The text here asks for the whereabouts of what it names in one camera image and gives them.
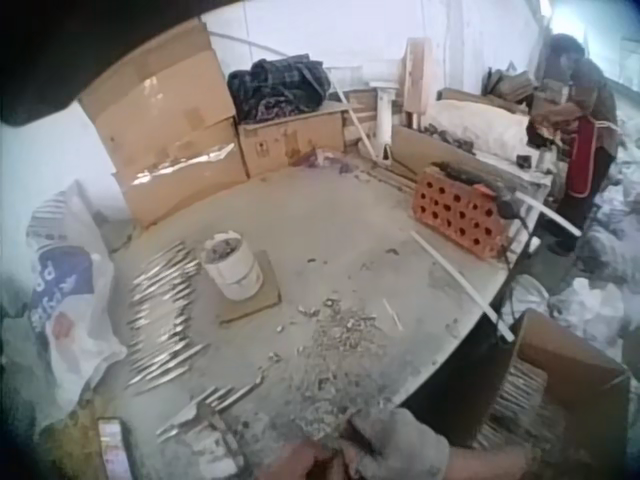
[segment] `blue logo on bag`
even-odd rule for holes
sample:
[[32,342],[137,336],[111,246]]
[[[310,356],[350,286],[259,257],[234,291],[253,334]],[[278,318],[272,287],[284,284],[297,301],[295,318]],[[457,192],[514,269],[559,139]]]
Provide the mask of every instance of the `blue logo on bag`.
[[46,322],[71,295],[87,295],[93,289],[93,261],[82,247],[53,247],[38,256],[40,271],[31,296],[31,323],[42,332]]

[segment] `white bucket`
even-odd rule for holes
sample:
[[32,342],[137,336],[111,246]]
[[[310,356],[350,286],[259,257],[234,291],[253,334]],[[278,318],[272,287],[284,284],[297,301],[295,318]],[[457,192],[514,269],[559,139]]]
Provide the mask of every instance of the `white bucket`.
[[[207,252],[225,240],[239,240],[240,246],[228,257],[209,263]],[[236,232],[219,233],[207,240],[200,260],[209,276],[230,300],[245,300],[255,295],[264,281],[256,257],[253,256],[247,242]]]

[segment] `person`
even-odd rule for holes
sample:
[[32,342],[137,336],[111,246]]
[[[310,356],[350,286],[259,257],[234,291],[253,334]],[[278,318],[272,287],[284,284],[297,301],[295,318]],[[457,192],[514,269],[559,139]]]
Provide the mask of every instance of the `person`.
[[[350,422],[373,451],[341,440],[339,452],[305,441],[289,449],[259,480],[518,480],[527,472],[526,448],[483,452],[454,448],[405,409],[359,413]],[[324,465],[323,475],[313,475]]]
[[[616,101],[604,73],[586,58],[584,47],[574,37],[554,35],[550,57],[570,78],[571,94],[565,104],[543,110],[532,121],[552,127],[575,126],[577,121],[575,142],[580,148],[570,160],[567,188],[557,213],[582,230],[617,155]],[[549,231],[558,237],[552,252],[567,255],[575,249],[577,239],[572,234],[555,224]]]

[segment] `gray table surface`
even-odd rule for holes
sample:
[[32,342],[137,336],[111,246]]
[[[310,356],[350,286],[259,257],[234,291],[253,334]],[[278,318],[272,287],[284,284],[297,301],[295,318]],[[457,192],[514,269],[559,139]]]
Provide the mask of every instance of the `gray table surface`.
[[[213,319],[220,293],[203,270],[195,280],[190,333],[210,348],[190,372],[136,396],[124,388],[130,378],[126,363],[109,369],[100,391],[109,413],[130,428],[131,455],[142,478],[202,478],[186,443],[178,437],[158,445],[155,431],[208,387],[254,381],[270,352],[283,361],[223,415],[253,467],[285,443],[328,432],[354,408],[402,402],[429,378],[482,312],[409,232],[422,235],[487,302],[507,270],[416,223],[410,204],[409,195],[362,172],[289,168],[193,205],[114,256],[110,316],[124,344],[132,279],[147,258],[177,240],[198,250],[215,233],[241,233],[253,250],[268,252],[282,293],[281,305],[219,326]],[[377,316],[370,335],[375,348],[314,357],[312,337],[322,320],[305,318],[297,309],[320,307],[329,296],[339,297],[344,309]],[[277,333],[280,325],[284,331]],[[300,346],[306,353],[296,355]]]

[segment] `apron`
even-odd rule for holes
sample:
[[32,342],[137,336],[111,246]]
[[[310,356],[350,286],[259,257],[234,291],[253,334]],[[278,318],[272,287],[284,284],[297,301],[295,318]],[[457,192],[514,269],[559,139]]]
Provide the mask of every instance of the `apron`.
[[566,193],[572,197],[585,198],[591,192],[597,133],[598,127],[591,117],[578,119],[578,132],[566,179]]

